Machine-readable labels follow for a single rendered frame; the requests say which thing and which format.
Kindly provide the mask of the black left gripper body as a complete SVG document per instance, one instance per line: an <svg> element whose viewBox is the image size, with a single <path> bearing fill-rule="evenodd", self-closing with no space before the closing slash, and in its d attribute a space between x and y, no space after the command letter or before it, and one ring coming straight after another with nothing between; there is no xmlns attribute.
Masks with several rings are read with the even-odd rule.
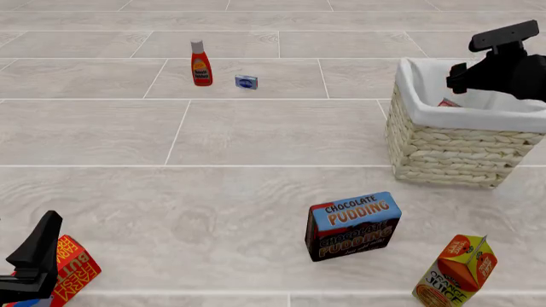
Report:
<svg viewBox="0 0 546 307"><path fill-rule="evenodd" d="M57 273L38 273L33 278L0 275L0 304L11 304L38 298L49 298L53 292Z"/></svg>

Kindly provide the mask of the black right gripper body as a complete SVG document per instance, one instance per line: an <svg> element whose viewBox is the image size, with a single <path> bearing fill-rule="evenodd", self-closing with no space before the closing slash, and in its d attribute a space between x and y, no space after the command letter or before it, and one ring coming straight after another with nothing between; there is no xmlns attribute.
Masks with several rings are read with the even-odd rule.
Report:
<svg viewBox="0 0 546 307"><path fill-rule="evenodd" d="M467 63L459 63L451 67L449 76L446 78L446 86L454 94L465 94L468 91L465 77L467 70Z"/></svg>

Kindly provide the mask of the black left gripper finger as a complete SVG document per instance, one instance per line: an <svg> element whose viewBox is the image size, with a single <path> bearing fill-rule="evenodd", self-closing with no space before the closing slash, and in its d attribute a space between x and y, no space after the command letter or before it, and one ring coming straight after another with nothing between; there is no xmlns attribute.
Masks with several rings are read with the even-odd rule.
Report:
<svg viewBox="0 0 546 307"><path fill-rule="evenodd" d="M47 211L26 240L6 260L17 278L37 278L41 273L57 275L56 249L62 217Z"/></svg>

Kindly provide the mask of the white cloth basket liner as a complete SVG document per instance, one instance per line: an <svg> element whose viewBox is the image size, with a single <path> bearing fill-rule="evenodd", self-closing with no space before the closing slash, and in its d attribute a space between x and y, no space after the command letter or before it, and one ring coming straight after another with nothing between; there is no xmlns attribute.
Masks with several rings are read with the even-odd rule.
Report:
<svg viewBox="0 0 546 307"><path fill-rule="evenodd" d="M453 94L446 78L454 60L403 58L395 84L415 125L464 130L546 133L546 103L519 100L496 91L468 90ZM461 107L438 107L444 99Z"/></svg>

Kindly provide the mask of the woven cream wicker basket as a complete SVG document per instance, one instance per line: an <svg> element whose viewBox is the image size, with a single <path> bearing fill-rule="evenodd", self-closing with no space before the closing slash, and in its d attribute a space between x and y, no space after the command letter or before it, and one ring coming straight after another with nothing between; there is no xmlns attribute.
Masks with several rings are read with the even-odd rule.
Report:
<svg viewBox="0 0 546 307"><path fill-rule="evenodd" d="M544 137L546 133L415 125L394 83L386 142L399 180L496 187Z"/></svg>

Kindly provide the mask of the red butter box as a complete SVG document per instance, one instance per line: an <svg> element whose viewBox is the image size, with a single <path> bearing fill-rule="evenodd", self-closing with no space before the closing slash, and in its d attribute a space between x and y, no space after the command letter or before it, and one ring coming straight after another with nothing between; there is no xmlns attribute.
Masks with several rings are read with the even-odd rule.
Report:
<svg viewBox="0 0 546 307"><path fill-rule="evenodd" d="M58 276L50 296L2 307L63 307L102 272L87 250L69 235L59 238L56 251Z"/></svg>

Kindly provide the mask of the flat black plate on stalk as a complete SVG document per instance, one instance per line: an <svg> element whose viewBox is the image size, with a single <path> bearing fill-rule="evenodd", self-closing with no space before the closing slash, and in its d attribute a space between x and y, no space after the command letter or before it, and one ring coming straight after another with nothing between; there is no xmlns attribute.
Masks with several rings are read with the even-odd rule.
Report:
<svg viewBox="0 0 546 307"><path fill-rule="evenodd" d="M523 45L525 40L536 37L538 34L537 21L529 20L473 35L468 44L468 50L473 53L491 50L495 55L515 53L525 49Z"/></svg>

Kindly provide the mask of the chocolate pudding box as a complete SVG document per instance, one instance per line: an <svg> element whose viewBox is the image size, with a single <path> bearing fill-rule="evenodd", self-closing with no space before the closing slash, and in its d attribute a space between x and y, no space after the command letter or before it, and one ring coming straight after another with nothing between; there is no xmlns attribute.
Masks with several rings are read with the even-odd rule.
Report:
<svg viewBox="0 0 546 307"><path fill-rule="evenodd" d="M387 191L311 206L305 232L311 260L386 247L401 216Z"/></svg>

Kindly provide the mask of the orange juice carton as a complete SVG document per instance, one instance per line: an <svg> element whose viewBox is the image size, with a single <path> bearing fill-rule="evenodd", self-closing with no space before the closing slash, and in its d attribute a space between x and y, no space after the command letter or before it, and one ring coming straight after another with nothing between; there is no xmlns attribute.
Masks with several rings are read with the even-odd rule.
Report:
<svg viewBox="0 0 546 307"><path fill-rule="evenodd" d="M412 295L424 307L462 307L497 265L486 237L456 235L416 284Z"/></svg>

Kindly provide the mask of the small blue and white box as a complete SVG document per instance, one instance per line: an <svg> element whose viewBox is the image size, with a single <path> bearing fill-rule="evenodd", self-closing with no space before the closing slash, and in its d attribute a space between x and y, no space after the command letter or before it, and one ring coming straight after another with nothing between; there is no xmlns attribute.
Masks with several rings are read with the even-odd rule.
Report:
<svg viewBox="0 0 546 307"><path fill-rule="evenodd" d="M235 75L235 86L241 89L256 90L258 79L254 76Z"/></svg>

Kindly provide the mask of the red ketchup bottle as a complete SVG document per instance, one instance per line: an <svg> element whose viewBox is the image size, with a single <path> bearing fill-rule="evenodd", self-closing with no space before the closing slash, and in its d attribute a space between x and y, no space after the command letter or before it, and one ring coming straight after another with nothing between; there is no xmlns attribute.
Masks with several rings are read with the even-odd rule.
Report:
<svg viewBox="0 0 546 307"><path fill-rule="evenodd" d="M204 50L202 40L191 41L192 57L191 72L196 86L211 86L213 82L212 68Z"/></svg>

